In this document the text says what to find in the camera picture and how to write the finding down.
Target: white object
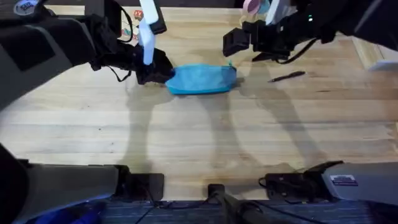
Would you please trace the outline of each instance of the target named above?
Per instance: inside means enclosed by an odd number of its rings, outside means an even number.
[[[35,11],[36,0],[21,0],[14,6],[14,13],[18,16],[28,16]]]
[[[138,43],[144,48],[144,64],[150,65],[154,59],[155,35],[150,29],[151,24],[159,20],[153,0],[139,0],[144,18],[139,22]]]
[[[139,4],[141,5],[142,12],[144,13],[145,20],[149,25],[159,20],[159,15],[157,14],[153,0],[139,0]]]
[[[296,12],[290,0],[273,0],[266,17],[266,25],[276,24],[286,16]]]
[[[150,65],[154,58],[155,35],[144,18],[139,22],[138,43],[144,48],[144,64]]]

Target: pink object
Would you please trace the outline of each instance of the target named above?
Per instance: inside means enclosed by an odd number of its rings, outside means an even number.
[[[243,2],[243,10],[249,14],[256,14],[260,9],[261,0],[245,0]]]

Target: label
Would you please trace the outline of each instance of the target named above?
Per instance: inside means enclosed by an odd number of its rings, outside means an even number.
[[[21,0],[14,6],[14,13],[18,16],[27,16],[35,11],[36,0]]]
[[[330,180],[335,186],[358,186],[353,175],[331,175]]]

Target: sticker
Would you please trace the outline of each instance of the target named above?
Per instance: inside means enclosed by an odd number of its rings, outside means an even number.
[[[21,0],[14,6],[14,13],[18,16],[27,16],[35,11],[36,0]]]
[[[141,19],[144,17],[144,13],[142,12],[142,10],[135,10],[134,11],[134,18],[138,19],[139,21],[141,21]]]
[[[331,175],[330,180],[335,186],[358,186],[353,175]]]

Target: black mount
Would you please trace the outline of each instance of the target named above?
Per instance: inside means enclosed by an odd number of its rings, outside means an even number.
[[[267,195],[270,200],[285,200],[288,203],[314,203],[335,201],[322,179],[324,171],[343,161],[320,164],[304,173],[266,174]]]

